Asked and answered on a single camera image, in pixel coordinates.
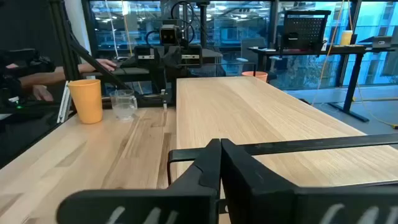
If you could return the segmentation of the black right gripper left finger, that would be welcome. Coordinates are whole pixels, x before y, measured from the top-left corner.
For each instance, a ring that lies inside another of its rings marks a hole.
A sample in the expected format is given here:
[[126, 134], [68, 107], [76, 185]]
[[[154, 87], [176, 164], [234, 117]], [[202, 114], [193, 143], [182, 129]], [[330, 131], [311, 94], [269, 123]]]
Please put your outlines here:
[[166, 189], [96, 189], [60, 203], [57, 223], [216, 223], [221, 142], [211, 140]]

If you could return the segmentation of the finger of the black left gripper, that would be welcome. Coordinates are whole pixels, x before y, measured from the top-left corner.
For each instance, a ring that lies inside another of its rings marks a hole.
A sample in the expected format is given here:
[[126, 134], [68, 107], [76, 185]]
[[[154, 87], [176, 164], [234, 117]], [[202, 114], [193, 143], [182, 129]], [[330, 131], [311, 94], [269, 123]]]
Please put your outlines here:
[[188, 67], [201, 67], [203, 54], [201, 45], [188, 45], [181, 48], [181, 64]]
[[138, 67], [153, 66], [157, 63], [157, 50], [148, 45], [135, 46], [134, 60]]

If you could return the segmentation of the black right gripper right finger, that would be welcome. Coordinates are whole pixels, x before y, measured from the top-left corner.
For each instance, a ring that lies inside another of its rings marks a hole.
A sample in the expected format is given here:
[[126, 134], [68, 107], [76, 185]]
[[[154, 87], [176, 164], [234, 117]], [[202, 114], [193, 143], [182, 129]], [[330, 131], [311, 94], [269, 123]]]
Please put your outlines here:
[[397, 187], [299, 187], [228, 139], [221, 179], [231, 223], [397, 223]]

